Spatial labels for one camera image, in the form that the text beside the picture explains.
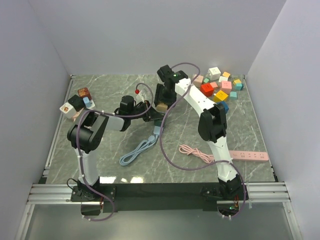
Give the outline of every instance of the table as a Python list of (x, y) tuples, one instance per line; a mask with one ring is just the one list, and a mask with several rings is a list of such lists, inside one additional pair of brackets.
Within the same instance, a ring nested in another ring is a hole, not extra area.
[[(266, 147), (253, 109), (250, 95), (243, 75), (233, 75), (244, 82), (244, 89), (237, 91), (238, 99), (227, 101), (227, 144), (229, 150), (266, 152)], [(72, 76), (68, 98), (77, 94), (77, 90), (87, 87), (97, 109), (113, 112), (119, 107), (121, 97), (135, 97), (137, 83), (148, 84), (155, 93), (157, 75), (76, 75)], [(205, 163), (193, 155), (179, 152), (179, 145), (187, 144), (210, 153), (210, 148), (198, 133), (199, 117), (188, 103), (181, 101), (168, 117), (163, 134), (163, 146), (167, 155), (181, 167), (194, 168)], [(65, 184), (68, 178), (79, 176), (77, 156), (67, 132), (72, 121), (62, 118), (55, 146), (51, 153), (47, 184)], [(167, 163), (160, 150), (159, 141), (147, 151), (141, 153), (128, 166), (121, 166), (119, 158), (132, 150), (152, 134), (154, 124), (142, 119), (133, 120), (125, 132), (106, 130), (97, 152), (97, 169), (104, 183), (200, 183), (217, 182), (216, 166), (197, 171), (183, 171)], [(274, 182), (274, 172), (269, 161), (234, 161), (246, 182)]]

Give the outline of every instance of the pile of blocks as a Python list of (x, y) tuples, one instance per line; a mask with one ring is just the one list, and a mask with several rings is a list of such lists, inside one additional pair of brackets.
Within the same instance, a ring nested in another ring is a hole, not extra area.
[(91, 94), (87, 87), (78, 90), (78, 95), (73, 95), (59, 109), (68, 119), (75, 119), (84, 109), (93, 109), (95, 107)]
[(193, 81), (193, 84), (199, 88), (207, 98), (213, 96), (215, 103), (222, 102), (227, 112), (229, 110), (226, 104), (228, 98), (231, 100), (238, 99), (236, 91), (241, 91), (244, 88), (244, 84), (240, 79), (235, 79), (233, 82), (229, 81), (230, 75), (231, 74), (226, 71), (221, 75), (219, 68), (212, 67), (205, 76), (199, 75)]

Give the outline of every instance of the pink cord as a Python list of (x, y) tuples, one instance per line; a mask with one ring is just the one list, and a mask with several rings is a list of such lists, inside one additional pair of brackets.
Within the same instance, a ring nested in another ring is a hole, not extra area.
[(207, 164), (210, 164), (210, 163), (212, 163), (214, 161), (214, 156), (213, 155), (205, 154), (205, 153), (199, 151), (198, 148), (192, 148), (192, 147), (189, 147), (186, 144), (180, 145), (179, 151), (182, 154), (187, 154), (187, 155), (193, 154), (193, 155), (201, 158)]

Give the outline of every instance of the wall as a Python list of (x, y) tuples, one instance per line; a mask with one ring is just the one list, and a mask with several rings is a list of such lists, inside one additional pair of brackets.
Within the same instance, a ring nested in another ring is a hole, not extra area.
[(69, 76), (27, 0), (0, 2), (0, 234), (14, 239)]
[(71, 74), (247, 74), (285, 0), (29, 0)]
[(319, 11), (319, 1), (288, 0), (248, 73), (271, 161), (306, 240), (319, 238)]

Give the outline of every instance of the pink cube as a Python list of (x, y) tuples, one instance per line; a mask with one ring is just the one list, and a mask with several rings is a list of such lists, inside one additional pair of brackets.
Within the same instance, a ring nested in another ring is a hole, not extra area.
[(230, 81), (222, 81), (221, 82), (221, 90), (226, 93), (226, 94), (230, 94), (230, 92), (232, 91), (232, 84)]
[(193, 85), (195, 85), (197, 88), (200, 88), (203, 80), (204, 80), (204, 76), (199, 75), (192, 83), (193, 83)]
[(213, 89), (217, 89), (218, 88), (218, 84), (214, 81), (214, 82), (210, 82), (211, 87), (213, 87)]

